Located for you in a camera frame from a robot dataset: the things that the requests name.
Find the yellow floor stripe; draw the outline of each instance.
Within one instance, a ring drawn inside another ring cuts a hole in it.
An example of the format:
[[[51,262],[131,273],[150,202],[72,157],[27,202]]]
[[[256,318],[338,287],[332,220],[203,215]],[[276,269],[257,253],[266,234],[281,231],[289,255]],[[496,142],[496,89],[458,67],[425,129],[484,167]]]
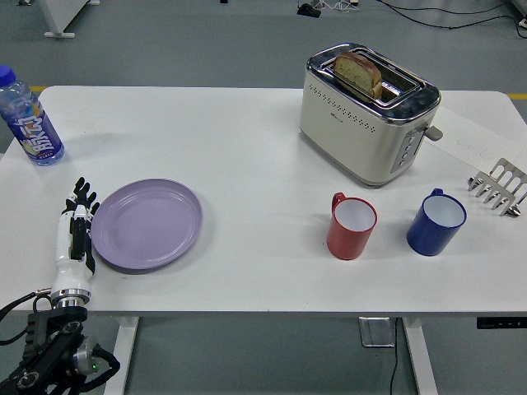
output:
[[[513,100],[527,100],[527,94],[525,93],[509,93],[507,96]]]
[[[33,92],[41,92],[46,89],[47,86],[30,86],[30,88]],[[527,93],[508,93],[507,96],[513,100],[527,100]]]

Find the bottle cap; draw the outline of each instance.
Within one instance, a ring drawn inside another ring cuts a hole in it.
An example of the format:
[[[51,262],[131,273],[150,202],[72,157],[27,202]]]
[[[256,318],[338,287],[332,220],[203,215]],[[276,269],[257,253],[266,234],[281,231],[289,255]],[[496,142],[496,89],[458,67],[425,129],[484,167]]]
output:
[[[0,64],[0,86],[11,85],[16,80],[15,73],[5,64]]]

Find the stainless steel toaster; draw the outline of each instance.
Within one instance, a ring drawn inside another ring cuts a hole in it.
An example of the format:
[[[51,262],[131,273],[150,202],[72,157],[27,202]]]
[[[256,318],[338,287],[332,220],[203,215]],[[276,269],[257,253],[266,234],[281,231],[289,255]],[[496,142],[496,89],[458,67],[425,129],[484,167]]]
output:
[[[382,75],[382,96],[374,99],[333,73],[344,51],[368,58]],[[357,179],[388,183],[412,165],[422,139],[441,132],[430,123],[441,94],[389,59],[359,44],[336,45],[307,62],[301,131]]]

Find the gray floor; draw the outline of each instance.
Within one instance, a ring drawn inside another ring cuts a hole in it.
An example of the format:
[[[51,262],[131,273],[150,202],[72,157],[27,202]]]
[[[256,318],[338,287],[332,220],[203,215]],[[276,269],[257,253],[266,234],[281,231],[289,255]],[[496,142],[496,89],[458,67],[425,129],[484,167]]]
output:
[[[527,40],[508,19],[448,30],[406,20],[374,0],[361,0],[360,11],[348,14],[325,9],[320,19],[297,16],[294,0],[101,0],[69,26],[75,39],[56,40],[44,37],[37,3],[16,3],[0,0],[0,63],[32,86],[301,88],[310,55],[351,41],[441,90],[527,93]],[[500,1],[392,3],[474,12]],[[442,26],[514,15],[508,7],[464,16],[407,13]],[[514,105],[527,120],[527,100]],[[0,152],[11,140],[0,123]],[[0,338],[23,324],[23,317],[7,318]],[[85,332],[111,348],[116,329],[113,319],[92,317]],[[526,331],[479,331],[475,318],[430,318],[424,329],[440,394],[526,392]],[[0,379],[16,367],[22,346],[0,348]],[[394,393],[416,393],[400,330],[399,362]],[[361,346],[355,319],[145,318],[127,393],[388,393],[393,366],[393,349]]]

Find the bread slice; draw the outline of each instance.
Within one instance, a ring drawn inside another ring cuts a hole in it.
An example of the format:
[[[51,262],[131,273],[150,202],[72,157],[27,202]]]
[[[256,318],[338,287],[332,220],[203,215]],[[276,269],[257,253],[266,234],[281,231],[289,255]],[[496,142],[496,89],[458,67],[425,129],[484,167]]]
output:
[[[333,72],[374,99],[380,98],[382,76],[377,66],[364,56],[353,52],[341,53],[333,62]]]

